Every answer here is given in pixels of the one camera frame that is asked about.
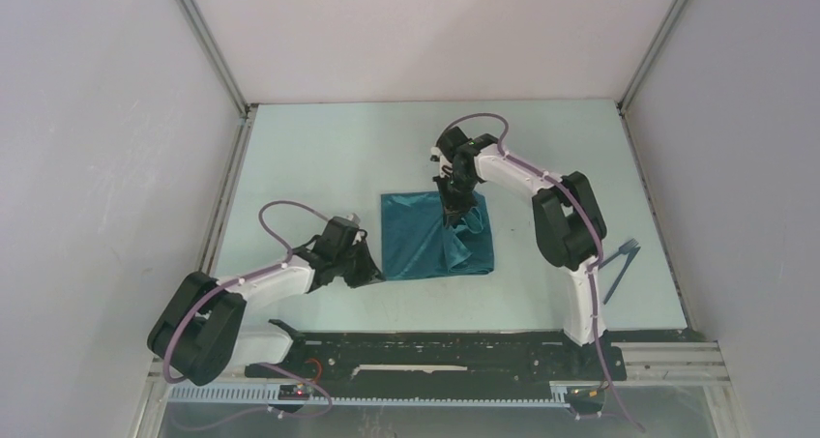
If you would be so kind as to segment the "teal satin napkin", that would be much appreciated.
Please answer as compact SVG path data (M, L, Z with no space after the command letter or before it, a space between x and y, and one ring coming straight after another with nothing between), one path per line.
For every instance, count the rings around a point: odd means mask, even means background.
M445 223L436 191L381 196L381 256L387 280L483 276L495 270L486 200L454 225Z

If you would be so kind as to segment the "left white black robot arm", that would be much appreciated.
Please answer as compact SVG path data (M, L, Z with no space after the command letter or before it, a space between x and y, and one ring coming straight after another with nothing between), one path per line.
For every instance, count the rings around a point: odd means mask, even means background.
M204 386L227 368L269 363L294 376L305 349L283 322L259 322L261 313L290 297L306 295L336 279L350 288L381 282L367 232L349 218L332 217L323 231L284 256L243 275L217 278L194 271L183 278L147 337L170 384Z

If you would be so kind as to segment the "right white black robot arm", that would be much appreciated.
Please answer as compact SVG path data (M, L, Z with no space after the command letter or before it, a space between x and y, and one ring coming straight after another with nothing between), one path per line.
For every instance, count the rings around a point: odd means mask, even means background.
M590 376L601 364L593 343L605 331L598 268L606 225L589 179L578 171L559 176L535 167L503 151L495 136L470 138L458 127L443 130L431 149L431 159L439 165L433 181L448 226L477 207L478 184L495 184L530 203L542 257L571 278L563 331L574 344L562 353L564 369L576 378Z

